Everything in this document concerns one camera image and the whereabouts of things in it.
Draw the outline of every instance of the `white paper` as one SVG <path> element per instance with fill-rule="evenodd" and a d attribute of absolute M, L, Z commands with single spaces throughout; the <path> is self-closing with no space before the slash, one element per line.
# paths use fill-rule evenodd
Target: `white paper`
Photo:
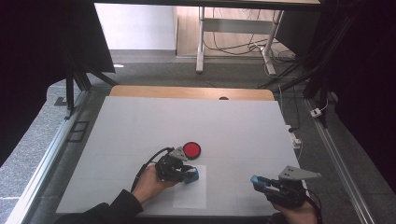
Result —
<path fill-rule="evenodd" d="M 206 209 L 206 166 L 194 165 L 199 179 L 190 183 L 175 185 L 174 208 Z"/>

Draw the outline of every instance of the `wall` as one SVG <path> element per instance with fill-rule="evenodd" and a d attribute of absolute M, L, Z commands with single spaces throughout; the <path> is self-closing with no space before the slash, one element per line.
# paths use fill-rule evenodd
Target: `wall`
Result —
<path fill-rule="evenodd" d="M 109 49 L 176 49 L 177 9 L 95 4 Z"/>

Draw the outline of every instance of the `table surface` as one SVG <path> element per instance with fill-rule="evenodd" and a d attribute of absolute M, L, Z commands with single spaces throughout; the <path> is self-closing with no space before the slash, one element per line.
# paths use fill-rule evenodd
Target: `table surface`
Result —
<path fill-rule="evenodd" d="M 198 92 L 204 99 L 197 99 Z M 212 100 L 225 93 L 238 100 Z M 299 166 L 273 99 L 263 90 L 115 87 L 105 99 L 57 212 L 83 212 L 98 203 L 111 203 L 120 189 L 132 186 L 134 174 L 155 152 L 195 141 L 203 152 L 188 164 L 197 166 L 200 179 L 166 189 L 144 204 L 141 216 L 273 214 L 272 205 L 249 179 L 277 178 L 287 165 Z"/>

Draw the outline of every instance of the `wooden table edge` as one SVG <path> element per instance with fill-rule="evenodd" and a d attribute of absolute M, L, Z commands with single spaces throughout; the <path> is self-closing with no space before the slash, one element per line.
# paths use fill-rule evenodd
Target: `wooden table edge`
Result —
<path fill-rule="evenodd" d="M 229 100 L 274 101 L 269 90 L 225 89 L 199 87 L 129 86 L 117 85 L 111 89 L 110 96 L 213 99 L 226 97 Z"/>

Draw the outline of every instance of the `gray floor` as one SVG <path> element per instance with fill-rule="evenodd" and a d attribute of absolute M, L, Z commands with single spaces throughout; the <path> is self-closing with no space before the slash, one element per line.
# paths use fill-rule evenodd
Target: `gray floor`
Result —
<path fill-rule="evenodd" d="M 108 76 L 120 84 L 256 89 L 271 79 L 264 73 L 262 60 L 205 59 L 205 71 L 198 76 L 195 74 L 194 59 L 177 58 L 169 52 L 112 51 L 112 56 L 114 63 L 121 63 L 124 67 L 117 68 L 116 75 L 108 74 Z M 285 66 L 277 65 L 276 70 L 282 71 Z M 291 76 L 300 74 L 301 71 L 296 71 Z M 58 217 L 54 215 L 54 211 L 62 199 L 68 179 L 73 174 L 97 113 L 110 90 L 109 86 L 100 79 L 95 77 L 90 79 L 93 88 L 88 93 L 86 104 L 83 105 L 83 113 L 78 115 L 76 125 L 69 134 L 68 141 L 64 143 L 54 163 L 56 165 L 50 170 L 49 178 L 38 192 L 25 223 L 52 223 Z M 289 80 L 290 78 L 280 79 L 269 88 L 276 89 L 279 83 Z M 307 181 L 307 185 L 321 199 L 325 223 L 361 223 L 314 121 L 309 116 L 306 101 L 301 97 L 303 88 L 304 84 L 296 86 L 296 97 L 293 89 L 283 92 L 282 107 L 285 121 L 293 127 L 297 127 L 297 115 L 299 115 L 300 128 L 295 133 L 304 143 L 300 158 L 301 166 L 323 175 L 321 179 Z M 6 222 L 58 131 L 65 115 L 65 107 L 54 104 L 58 97 L 64 97 L 64 94 L 64 82 L 56 83 L 49 88 L 48 101 L 41 113 L 12 156 L 0 168 L 0 223 Z M 280 95 L 276 95 L 276 99 L 280 103 Z M 310 104 L 314 105 L 315 100 L 310 100 Z M 394 193 L 359 143 L 338 120 L 333 111 L 334 104 L 334 99 L 330 98 L 327 108 L 328 130 L 364 200 L 369 205 L 375 223 L 396 223 Z M 85 132 L 80 132 L 81 125 L 87 125 Z"/>

